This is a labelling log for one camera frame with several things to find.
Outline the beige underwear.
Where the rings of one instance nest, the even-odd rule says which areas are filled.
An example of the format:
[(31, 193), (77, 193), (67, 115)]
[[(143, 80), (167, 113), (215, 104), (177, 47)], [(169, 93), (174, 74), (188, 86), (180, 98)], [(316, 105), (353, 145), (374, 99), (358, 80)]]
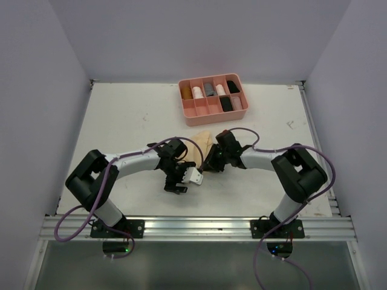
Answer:
[(183, 158), (183, 161), (195, 162), (196, 168), (199, 169), (202, 165), (201, 157), (203, 156), (203, 159), (205, 160), (213, 145), (213, 135), (209, 130), (204, 130), (189, 137), (189, 139), (196, 143), (198, 147), (190, 141), (184, 141), (184, 144), (187, 147), (187, 154)]

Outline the black underwear orange trim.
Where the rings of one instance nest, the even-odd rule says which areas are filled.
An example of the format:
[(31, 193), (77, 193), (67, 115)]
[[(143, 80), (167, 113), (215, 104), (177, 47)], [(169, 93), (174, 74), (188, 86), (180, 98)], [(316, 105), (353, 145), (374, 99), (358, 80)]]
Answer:
[(224, 112), (233, 111), (232, 101), (229, 96), (220, 97), (220, 103), (221, 103), (222, 110)]

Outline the pink underwear cream waistband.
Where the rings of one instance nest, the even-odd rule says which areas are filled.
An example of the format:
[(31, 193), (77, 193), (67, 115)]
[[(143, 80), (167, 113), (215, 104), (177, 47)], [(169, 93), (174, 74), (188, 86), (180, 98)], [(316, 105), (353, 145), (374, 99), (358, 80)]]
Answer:
[(235, 111), (240, 111), (243, 109), (241, 99), (238, 96), (231, 96), (232, 104), (233, 104), (233, 109)]

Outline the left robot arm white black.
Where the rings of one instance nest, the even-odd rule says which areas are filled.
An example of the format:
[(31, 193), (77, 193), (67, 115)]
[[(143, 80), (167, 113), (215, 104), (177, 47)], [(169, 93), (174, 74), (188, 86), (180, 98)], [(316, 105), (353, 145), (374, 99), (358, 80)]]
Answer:
[(164, 190), (180, 194), (187, 192), (185, 184), (201, 185), (202, 170), (193, 161), (180, 161), (187, 146), (178, 138), (163, 143), (150, 143), (136, 152), (102, 154), (89, 151), (65, 182), (65, 187), (88, 212), (104, 223), (112, 237), (121, 236), (126, 229), (124, 214), (110, 200), (115, 182), (138, 172), (161, 170), (166, 175)]

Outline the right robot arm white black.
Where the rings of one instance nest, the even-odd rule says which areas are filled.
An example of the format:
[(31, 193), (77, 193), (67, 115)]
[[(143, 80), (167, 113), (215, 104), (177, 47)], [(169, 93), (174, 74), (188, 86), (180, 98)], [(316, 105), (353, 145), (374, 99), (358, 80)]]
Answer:
[(298, 211), (328, 181), (327, 173), (308, 152), (312, 147), (293, 144), (283, 149), (258, 149), (255, 144), (240, 145), (232, 130), (216, 136), (203, 170), (222, 172), (226, 165), (239, 169), (275, 172), (285, 195), (269, 216), (272, 235), (283, 237), (291, 230)]

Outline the brown rolled underwear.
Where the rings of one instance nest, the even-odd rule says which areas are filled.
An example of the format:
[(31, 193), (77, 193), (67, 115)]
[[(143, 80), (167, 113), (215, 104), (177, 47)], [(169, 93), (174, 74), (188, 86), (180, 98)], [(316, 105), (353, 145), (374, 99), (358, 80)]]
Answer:
[(191, 91), (190, 87), (186, 86), (186, 87), (181, 88), (181, 98), (183, 100), (193, 99), (192, 91)]

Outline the grey rolled underwear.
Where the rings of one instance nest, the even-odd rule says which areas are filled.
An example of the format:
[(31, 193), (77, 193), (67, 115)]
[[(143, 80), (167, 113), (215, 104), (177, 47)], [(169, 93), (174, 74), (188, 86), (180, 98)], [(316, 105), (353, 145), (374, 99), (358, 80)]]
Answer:
[(211, 97), (216, 95), (216, 90), (213, 88), (213, 85), (209, 82), (203, 84), (204, 92), (206, 97)]

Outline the black rolled underwear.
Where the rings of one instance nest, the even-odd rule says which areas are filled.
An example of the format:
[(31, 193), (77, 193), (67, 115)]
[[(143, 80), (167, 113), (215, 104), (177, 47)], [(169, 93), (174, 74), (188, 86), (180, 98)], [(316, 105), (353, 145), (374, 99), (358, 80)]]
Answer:
[(231, 94), (236, 94), (236, 93), (239, 93), (240, 92), (240, 89), (238, 88), (238, 86), (236, 85), (236, 83), (232, 80), (227, 80), (227, 87), (229, 89), (229, 92)]

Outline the pink divided organizer tray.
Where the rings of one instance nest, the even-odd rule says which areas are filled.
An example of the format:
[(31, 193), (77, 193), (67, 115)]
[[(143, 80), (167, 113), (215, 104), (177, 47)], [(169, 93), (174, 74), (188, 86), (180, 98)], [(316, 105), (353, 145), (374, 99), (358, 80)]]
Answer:
[[(240, 89), (240, 92), (231, 94), (227, 87), (227, 80), (234, 81)], [(226, 95), (219, 96), (216, 93), (215, 96), (206, 97), (203, 84), (207, 82), (211, 83), (214, 89), (216, 85), (222, 84)], [(181, 98), (181, 88), (186, 86), (190, 87), (191, 91), (192, 87), (199, 86), (202, 90), (204, 98), (183, 100)], [(225, 121), (241, 120), (244, 118), (249, 108), (249, 103), (242, 87), (241, 79), (239, 78), (239, 75), (235, 73), (183, 79), (178, 82), (178, 88), (180, 91), (180, 98), (183, 107), (183, 115), (188, 126), (200, 126)], [(230, 112), (224, 112), (220, 103), (220, 97), (222, 96), (229, 96), (230, 99), (231, 96), (238, 96), (241, 99), (243, 109), (240, 111), (233, 110)]]

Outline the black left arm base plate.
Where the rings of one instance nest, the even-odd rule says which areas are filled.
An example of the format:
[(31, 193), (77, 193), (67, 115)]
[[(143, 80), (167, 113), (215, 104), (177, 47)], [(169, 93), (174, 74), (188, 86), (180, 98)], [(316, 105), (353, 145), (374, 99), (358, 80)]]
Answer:
[(145, 221), (143, 219), (122, 219), (111, 229), (98, 219), (92, 223), (90, 237), (118, 239), (124, 238), (124, 234), (129, 234), (134, 239), (142, 239), (144, 231)]

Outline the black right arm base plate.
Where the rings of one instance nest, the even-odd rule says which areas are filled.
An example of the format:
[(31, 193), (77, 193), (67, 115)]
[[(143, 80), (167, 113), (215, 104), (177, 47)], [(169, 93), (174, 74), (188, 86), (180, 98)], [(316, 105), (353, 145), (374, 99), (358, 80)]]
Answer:
[[(280, 222), (274, 216), (261, 216), (250, 220), (250, 231), (253, 239), (261, 239), (267, 232), (277, 227)], [(290, 223), (281, 225), (271, 232), (269, 239), (303, 239), (305, 238), (304, 226), (300, 219), (294, 219)]]

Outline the aluminium table frame rail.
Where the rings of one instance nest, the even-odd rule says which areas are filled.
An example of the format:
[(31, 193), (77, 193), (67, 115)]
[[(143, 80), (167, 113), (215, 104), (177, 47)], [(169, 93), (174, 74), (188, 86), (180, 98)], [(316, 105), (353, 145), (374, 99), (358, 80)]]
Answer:
[[(314, 148), (315, 136), (298, 85), (242, 87), (249, 103), (243, 119), (188, 126), (178, 83), (96, 82), (65, 182), (91, 150), (109, 155), (136, 152), (170, 138), (198, 147), (189, 137), (201, 131), (210, 131), (214, 144), (223, 130), (232, 130), (242, 146), (276, 150), (298, 143)], [(315, 148), (308, 152), (327, 173), (328, 181), (298, 211), (295, 219), (302, 221), (305, 232), (305, 238), (298, 240), (354, 240), (350, 220), (331, 217), (327, 199), (316, 202), (334, 182), (334, 169)], [(164, 172), (150, 170), (118, 179), (109, 198), (124, 219), (145, 221), (145, 240), (252, 239), (250, 220), (269, 217), (285, 195), (275, 172), (229, 164), (223, 172), (204, 172), (201, 159), (203, 182), (185, 184), (186, 193), (166, 192)], [(56, 211), (45, 218), (41, 237), (59, 242), (92, 238), (91, 226), (98, 219), (64, 184)]]

